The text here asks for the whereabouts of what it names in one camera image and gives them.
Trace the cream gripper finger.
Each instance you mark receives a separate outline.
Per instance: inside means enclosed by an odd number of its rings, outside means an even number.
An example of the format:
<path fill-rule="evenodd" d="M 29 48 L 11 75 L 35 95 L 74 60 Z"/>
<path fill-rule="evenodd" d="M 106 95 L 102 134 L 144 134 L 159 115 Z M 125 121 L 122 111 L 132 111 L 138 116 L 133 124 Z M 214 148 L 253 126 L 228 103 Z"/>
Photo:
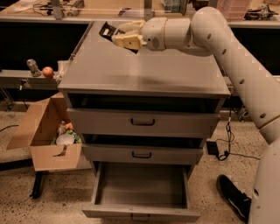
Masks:
<path fill-rule="evenodd" d="M 120 24 L 118 26 L 118 30 L 121 30 L 122 32 L 140 33 L 144 25 L 145 25 L 144 20 L 137 20 L 137 21 Z"/>
<path fill-rule="evenodd" d="M 142 35 L 138 34 L 118 34 L 112 36 L 112 42 L 116 46 L 131 50 L 139 50 L 143 46 L 147 45 Z"/>

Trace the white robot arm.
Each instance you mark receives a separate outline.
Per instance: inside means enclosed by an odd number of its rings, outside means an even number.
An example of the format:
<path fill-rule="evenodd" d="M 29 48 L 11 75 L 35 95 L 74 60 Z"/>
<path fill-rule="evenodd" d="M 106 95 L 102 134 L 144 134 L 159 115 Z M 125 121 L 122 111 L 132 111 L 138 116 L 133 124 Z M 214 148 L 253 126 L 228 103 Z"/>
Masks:
<path fill-rule="evenodd" d="M 145 46 L 154 51 L 177 49 L 192 55 L 215 56 L 268 143 L 251 197 L 225 175 L 217 178 L 217 188 L 248 224 L 280 224 L 280 83 L 239 42 L 223 15 L 213 7 L 204 7 L 181 22 L 155 17 L 147 22 L 121 24 L 112 41 L 133 50 Z"/>

